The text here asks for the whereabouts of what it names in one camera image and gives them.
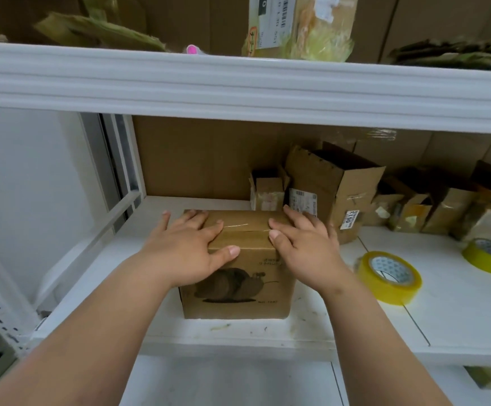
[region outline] finger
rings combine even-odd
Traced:
[[[277,252],[281,254],[283,259],[288,257],[294,250],[294,246],[292,246],[290,243],[289,238],[287,238],[282,232],[278,230],[271,230],[268,235],[272,245],[277,249]]]
[[[150,237],[154,235],[158,235],[161,232],[166,231],[166,228],[168,226],[168,221],[170,220],[170,212],[169,211],[164,211],[161,215],[161,219],[159,220],[159,223],[157,226],[154,228],[153,231],[151,231],[151,234],[149,235]]]
[[[334,228],[334,225],[330,222],[328,225],[328,238],[330,241],[332,241],[332,244],[336,247],[336,249],[339,251],[340,249],[340,241],[337,238],[337,231],[336,228]]]
[[[172,225],[170,225],[171,228],[174,228],[176,226],[183,225],[186,223],[189,219],[193,218],[197,212],[194,209],[189,209],[189,211],[184,212],[183,215],[179,218],[177,218]]]
[[[300,233],[300,230],[298,228],[282,224],[281,222],[277,222],[274,218],[270,218],[268,220],[268,225],[270,225],[270,228],[272,228],[273,230],[282,232],[291,241],[294,241]]]
[[[202,211],[198,214],[196,214],[193,218],[189,219],[185,225],[187,225],[189,228],[193,228],[195,230],[198,230],[204,225],[204,222],[206,222],[206,219],[208,219],[208,211]]]
[[[309,219],[304,217],[300,212],[290,209],[288,205],[283,207],[283,212],[287,214],[289,219],[292,221],[295,227],[300,230],[313,230],[313,224]]]
[[[219,219],[215,225],[202,228],[200,233],[206,242],[213,241],[214,238],[221,233],[223,230],[223,220]]]
[[[217,269],[221,268],[227,262],[235,259],[240,254],[240,248],[236,245],[225,246],[219,251],[214,252],[210,255],[210,271],[215,272]]]
[[[311,221],[313,224],[313,227],[319,232],[321,235],[324,235],[325,237],[328,236],[328,231],[326,229],[326,226],[322,223],[322,221],[317,218],[315,215],[310,214],[309,212],[304,212],[304,216]]]

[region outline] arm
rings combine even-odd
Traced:
[[[351,405],[451,405],[379,306],[347,268],[337,233],[284,208],[295,227],[270,221],[270,239],[296,278],[323,298]]]
[[[33,352],[0,381],[0,405],[118,405],[147,328],[172,287],[208,277],[239,254],[209,255],[223,222],[169,213],[142,250],[121,263]]]

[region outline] snail illustration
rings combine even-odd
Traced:
[[[264,286],[264,276],[264,272],[249,276],[240,268],[218,269],[196,284],[195,297],[211,303],[254,302],[253,297]]]

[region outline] roll of tape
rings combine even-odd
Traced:
[[[378,300],[391,305],[408,304],[422,286],[420,273],[411,264],[387,252],[366,253],[357,275]]]
[[[473,239],[461,254],[474,267],[491,273],[491,240]]]

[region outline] hand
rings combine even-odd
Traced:
[[[191,210],[167,228],[170,213],[163,212],[157,227],[131,259],[159,276],[158,281],[168,289],[200,282],[240,253],[235,245],[208,253],[208,243],[221,232],[223,221],[200,230],[207,217],[206,211]]]
[[[270,241],[281,254],[287,267],[303,284],[321,295],[337,291],[350,270],[340,256],[337,233],[307,212],[301,214],[287,205],[283,211],[295,226],[270,218]]]

